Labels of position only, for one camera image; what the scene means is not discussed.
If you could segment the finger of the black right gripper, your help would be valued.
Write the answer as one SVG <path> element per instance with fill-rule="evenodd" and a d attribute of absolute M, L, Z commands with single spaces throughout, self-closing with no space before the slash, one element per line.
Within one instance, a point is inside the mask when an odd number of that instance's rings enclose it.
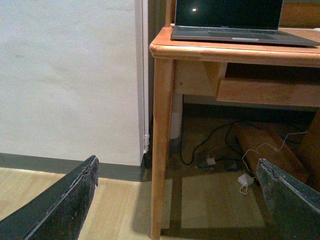
<path fill-rule="evenodd" d="M 90 156 L 48 189 L 0 222 L 2 240 L 76 240 L 99 182 L 99 160 Z"/>
<path fill-rule="evenodd" d="M 265 158 L 256 173 L 263 197 L 284 240 L 320 238 L 320 193 Z"/>

